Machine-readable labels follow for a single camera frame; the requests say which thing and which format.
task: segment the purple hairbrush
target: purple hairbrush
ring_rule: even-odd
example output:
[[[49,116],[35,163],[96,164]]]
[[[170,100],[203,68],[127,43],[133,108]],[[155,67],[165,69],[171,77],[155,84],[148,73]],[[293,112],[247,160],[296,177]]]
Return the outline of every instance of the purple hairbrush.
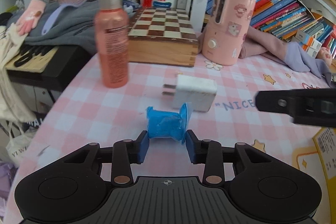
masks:
[[[42,35],[45,35],[50,31],[50,29],[53,27],[58,16],[64,10],[64,8],[66,7],[78,8],[82,6],[86,1],[87,0],[62,0],[60,2],[61,5],[50,15],[50,17],[45,22],[43,29],[42,29]]]

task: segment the pink cylindrical device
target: pink cylindrical device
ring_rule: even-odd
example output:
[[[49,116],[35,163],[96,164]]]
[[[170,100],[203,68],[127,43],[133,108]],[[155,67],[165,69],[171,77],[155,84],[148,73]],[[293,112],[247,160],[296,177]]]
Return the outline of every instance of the pink cylindrical device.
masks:
[[[234,65],[249,28],[256,0],[214,0],[202,53],[221,65]]]

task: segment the white knob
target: white knob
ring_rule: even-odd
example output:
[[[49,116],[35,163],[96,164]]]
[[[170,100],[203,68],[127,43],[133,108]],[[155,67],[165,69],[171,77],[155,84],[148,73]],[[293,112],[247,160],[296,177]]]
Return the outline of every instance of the white knob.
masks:
[[[209,48],[216,48],[217,47],[217,43],[215,40],[211,39],[209,42],[208,42],[208,46]]]

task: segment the printed flower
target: printed flower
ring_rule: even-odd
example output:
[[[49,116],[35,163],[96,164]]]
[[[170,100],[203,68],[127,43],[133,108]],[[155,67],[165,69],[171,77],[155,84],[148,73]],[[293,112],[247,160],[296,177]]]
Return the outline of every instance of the printed flower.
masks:
[[[222,65],[216,64],[216,63],[208,61],[208,60],[204,61],[204,63],[206,63],[206,67],[208,69],[212,69],[213,68],[215,70],[221,70],[223,68]]]

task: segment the hairbrush handle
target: hairbrush handle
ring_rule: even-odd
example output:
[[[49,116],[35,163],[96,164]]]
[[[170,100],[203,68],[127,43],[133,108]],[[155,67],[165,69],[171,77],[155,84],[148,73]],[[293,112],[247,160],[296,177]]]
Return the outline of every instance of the hairbrush handle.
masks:
[[[61,4],[51,15],[50,17],[47,19],[47,21],[45,22],[43,29],[42,29],[42,35],[47,34],[50,29],[53,27],[53,25],[55,24],[59,14],[68,6],[71,6],[70,4]]]

